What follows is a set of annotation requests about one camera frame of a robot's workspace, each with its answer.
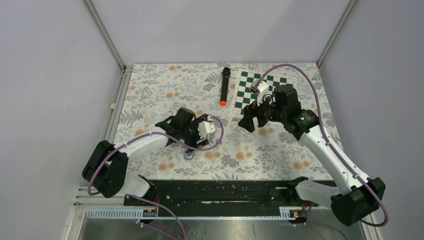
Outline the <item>green white chessboard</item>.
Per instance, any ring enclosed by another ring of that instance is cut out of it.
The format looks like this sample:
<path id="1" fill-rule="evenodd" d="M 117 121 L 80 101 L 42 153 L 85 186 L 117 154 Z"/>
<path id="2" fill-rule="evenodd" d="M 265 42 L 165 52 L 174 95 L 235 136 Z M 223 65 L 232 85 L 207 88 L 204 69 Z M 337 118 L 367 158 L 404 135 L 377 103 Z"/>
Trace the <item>green white chessboard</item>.
<path id="1" fill-rule="evenodd" d="M 240 69 L 234 87 L 234 93 L 230 104 L 229 114 L 235 118 L 242 118 L 244 115 L 244 107 L 252 104 L 257 95 L 251 91 L 251 86 L 261 75 L 259 73 L 250 72 Z M 297 87 L 298 81 L 288 76 L 267 75 L 264 80 L 268 84 L 268 94 L 272 94 L 275 98 L 274 89 L 278 86 L 288 85 L 293 88 Z"/>

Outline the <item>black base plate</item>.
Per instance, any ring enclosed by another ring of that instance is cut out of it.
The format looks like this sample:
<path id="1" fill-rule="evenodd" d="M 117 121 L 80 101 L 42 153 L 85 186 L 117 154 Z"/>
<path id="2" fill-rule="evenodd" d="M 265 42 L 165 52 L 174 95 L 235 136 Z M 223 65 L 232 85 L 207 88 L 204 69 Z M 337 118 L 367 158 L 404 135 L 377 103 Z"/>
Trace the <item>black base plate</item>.
<path id="1" fill-rule="evenodd" d="M 152 180 L 144 199 L 174 210 L 288 207 L 302 210 L 311 201 L 295 199 L 286 180 Z"/>

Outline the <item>lavender earbuds case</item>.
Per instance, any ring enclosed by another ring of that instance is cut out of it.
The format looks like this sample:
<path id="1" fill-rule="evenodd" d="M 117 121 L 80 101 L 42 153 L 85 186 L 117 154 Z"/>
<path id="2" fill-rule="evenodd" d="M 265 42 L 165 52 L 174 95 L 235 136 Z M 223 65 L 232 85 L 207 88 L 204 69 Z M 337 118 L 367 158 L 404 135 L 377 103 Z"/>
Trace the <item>lavender earbuds case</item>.
<path id="1" fill-rule="evenodd" d="M 194 158 L 195 151 L 191 149 L 185 149 L 183 152 L 183 157 L 185 160 L 192 160 Z"/>

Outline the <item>floral tablecloth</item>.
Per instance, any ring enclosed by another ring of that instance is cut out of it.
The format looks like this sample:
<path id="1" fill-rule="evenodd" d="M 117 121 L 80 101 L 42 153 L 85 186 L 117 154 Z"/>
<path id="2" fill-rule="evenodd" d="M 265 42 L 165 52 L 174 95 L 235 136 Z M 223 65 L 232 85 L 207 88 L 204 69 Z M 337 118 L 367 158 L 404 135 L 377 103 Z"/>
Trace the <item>floral tablecloth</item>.
<path id="1" fill-rule="evenodd" d="M 174 180 L 292 180 L 305 176 L 329 180 L 328 171 L 282 125 L 269 122 L 250 133 L 238 126 L 232 105 L 220 106 L 222 71 L 219 63 L 162 63 L 134 65 L 114 142 L 120 145 L 150 132 L 178 109 L 197 116 L 218 117 L 222 144 L 197 151 L 186 160 L 178 144 L 154 150 L 133 160 L 130 174 Z"/>

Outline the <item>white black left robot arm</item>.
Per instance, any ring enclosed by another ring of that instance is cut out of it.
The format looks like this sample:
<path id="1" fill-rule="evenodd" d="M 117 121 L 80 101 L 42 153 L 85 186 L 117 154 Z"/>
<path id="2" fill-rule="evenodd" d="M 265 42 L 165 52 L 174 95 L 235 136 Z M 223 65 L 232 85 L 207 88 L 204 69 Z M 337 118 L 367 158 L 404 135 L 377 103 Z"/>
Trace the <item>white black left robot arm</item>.
<path id="1" fill-rule="evenodd" d="M 185 107 L 175 115 L 156 123 L 151 131 L 115 145 L 100 141 L 85 167 L 82 178 L 88 182 L 90 196 L 111 198 L 117 194 L 135 196 L 144 206 L 155 200 L 153 184 L 144 176 L 128 173 L 128 166 L 141 157 L 172 144 L 181 144 L 187 152 L 201 150 L 217 127 L 211 116 L 195 113 Z"/>

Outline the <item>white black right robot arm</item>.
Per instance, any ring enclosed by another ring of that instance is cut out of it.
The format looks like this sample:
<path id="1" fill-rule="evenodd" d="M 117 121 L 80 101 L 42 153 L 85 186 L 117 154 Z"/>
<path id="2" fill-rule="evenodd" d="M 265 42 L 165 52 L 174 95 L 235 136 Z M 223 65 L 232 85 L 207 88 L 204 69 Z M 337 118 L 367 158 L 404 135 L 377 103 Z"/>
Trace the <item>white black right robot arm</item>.
<path id="1" fill-rule="evenodd" d="M 315 155 L 336 185 L 330 187 L 298 177 L 288 184 L 287 201 L 293 206 L 309 201 L 326 207 L 345 226 L 364 223 L 365 217 L 381 208 L 385 183 L 379 177 L 370 178 L 333 144 L 315 112 L 301 107 L 296 89 L 289 85 L 277 86 L 273 100 L 268 98 L 268 89 L 264 83 L 251 87 L 256 100 L 244 107 L 238 125 L 252 133 L 256 128 L 254 118 L 259 128 L 268 122 L 281 123 Z"/>

